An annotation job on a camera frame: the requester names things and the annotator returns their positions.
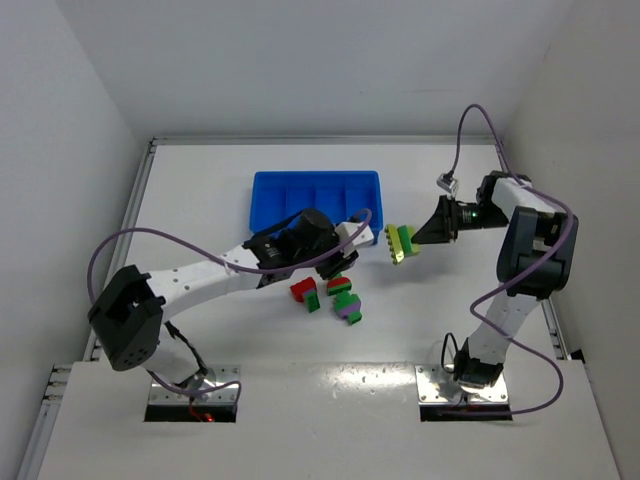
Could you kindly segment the blue divided plastic bin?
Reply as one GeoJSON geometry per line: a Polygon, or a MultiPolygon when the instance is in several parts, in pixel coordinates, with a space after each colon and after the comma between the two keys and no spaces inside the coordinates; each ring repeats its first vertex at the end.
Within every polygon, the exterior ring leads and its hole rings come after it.
{"type": "Polygon", "coordinates": [[[316,208],[334,223],[367,208],[374,236],[383,228],[380,178],[375,171],[259,171],[254,175],[249,230],[262,231],[306,209],[316,208]]]}

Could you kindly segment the metal base plate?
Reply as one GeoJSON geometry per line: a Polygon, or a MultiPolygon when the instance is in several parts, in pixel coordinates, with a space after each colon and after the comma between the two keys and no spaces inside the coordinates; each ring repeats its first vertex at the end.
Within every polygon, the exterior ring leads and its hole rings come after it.
{"type": "Polygon", "coordinates": [[[439,364],[415,366],[418,403],[427,407],[508,406],[509,394],[503,374],[492,386],[477,387],[454,381],[439,364]]]}
{"type": "Polygon", "coordinates": [[[193,394],[195,406],[232,407],[237,404],[241,393],[240,376],[239,365],[212,365],[206,375],[197,374],[183,386],[178,386],[153,374],[148,405],[187,407],[193,394]]]}

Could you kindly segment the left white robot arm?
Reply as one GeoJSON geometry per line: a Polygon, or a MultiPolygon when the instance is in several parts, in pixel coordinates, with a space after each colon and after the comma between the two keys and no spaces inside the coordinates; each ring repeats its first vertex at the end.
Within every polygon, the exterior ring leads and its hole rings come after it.
{"type": "Polygon", "coordinates": [[[244,243],[202,261],[163,271],[119,269],[92,302],[88,320],[115,371],[141,367],[170,387],[188,384],[207,367],[172,324],[182,312],[237,291],[257,290],[312,268],[324,280],[349,269],[372,245],[371,213],[333,223],[315,208],[301,210],[244,243]]]}

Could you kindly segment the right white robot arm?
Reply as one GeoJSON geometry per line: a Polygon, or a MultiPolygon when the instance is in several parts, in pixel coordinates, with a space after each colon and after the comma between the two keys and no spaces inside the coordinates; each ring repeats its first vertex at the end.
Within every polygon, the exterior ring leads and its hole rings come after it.
{"type": "Polygon", "coordinates": [[[526,176],[491,172],[474,203],[439,197],[434,214],[412,236],[414,244],[449,243],[463,231],[506,229],[496,265],[499,286],[470,307],[475,312],[491,302],[481,325],[455,354],[455,381],[479,388],[495,384],[524,320],[567,284],[578,226],[567,205],[535,190],[526,176]]]}

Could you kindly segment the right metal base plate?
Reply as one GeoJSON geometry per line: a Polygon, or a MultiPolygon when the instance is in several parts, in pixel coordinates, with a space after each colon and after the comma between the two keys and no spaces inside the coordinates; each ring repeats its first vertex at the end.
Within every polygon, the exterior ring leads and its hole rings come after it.
{"type": "Polygon", "coordinates": [[[418,403],[427,407],[508,406],[509,394],[503,374],[492,386],[477,387],[454,381],[439,364],[415,366],[418,403]]]}

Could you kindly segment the dark green lego brick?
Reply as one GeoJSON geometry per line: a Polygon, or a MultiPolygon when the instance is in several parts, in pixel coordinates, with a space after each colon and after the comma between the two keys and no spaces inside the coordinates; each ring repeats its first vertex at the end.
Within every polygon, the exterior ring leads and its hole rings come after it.
{"type": "Polygon", "coordinates": [[[405,257],[416,256],[420,253],[420,246],[413,242],[412,238],[415,234],[415,229],[411,225],[404,225],[402,231],[399,232],[402,248],[405,257]]]}

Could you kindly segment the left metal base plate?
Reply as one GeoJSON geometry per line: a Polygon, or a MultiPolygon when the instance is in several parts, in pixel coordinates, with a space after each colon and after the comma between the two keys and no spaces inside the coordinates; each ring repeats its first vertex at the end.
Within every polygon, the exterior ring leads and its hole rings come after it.
{"type": "Polygon", "coordinates": [[[197,374],[183,386],[178,386],[153,374],[148,405],[187,407],[193,394],[195,406],[232,407],[237,404],[241,393],[240,376],[239,365],[212,365],[206,375],[197,374]]]}

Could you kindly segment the long lime lego brick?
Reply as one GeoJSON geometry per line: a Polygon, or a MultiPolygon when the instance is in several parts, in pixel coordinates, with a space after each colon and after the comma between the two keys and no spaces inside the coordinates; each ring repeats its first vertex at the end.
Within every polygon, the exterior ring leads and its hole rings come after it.
{"type": "Polygon", "coordinates": [[[399,265],[408,256],[410,251],[408,228],[406,225],[396,226],[387,224],[384,231],[392,263],[399,265]]]}

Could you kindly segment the red purple green lego stack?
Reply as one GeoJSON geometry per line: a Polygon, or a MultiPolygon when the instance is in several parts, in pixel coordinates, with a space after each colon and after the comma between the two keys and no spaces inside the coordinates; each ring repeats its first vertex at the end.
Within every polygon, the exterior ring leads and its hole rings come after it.
{"type": "Polygon", "coordinates": [[[307,277],[290,287],[290,291],[296,302],[305,305],[309,313],[313,313],[320,309],[320,301],[317,291],[317,285],[312,277],[307,277]]]}

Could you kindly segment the red yellow green lego stack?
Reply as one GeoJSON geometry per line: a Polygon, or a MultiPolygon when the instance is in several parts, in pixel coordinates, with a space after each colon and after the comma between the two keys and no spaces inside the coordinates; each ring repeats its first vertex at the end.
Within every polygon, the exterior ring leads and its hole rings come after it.
{"type": "Polygon", "coordinates": [[[343,274],[337,274],[330,278],[326,284],[326,294],[328,296],[335,296],[342,292],[350,291],[351,289],[351,280],[343,274]]]}

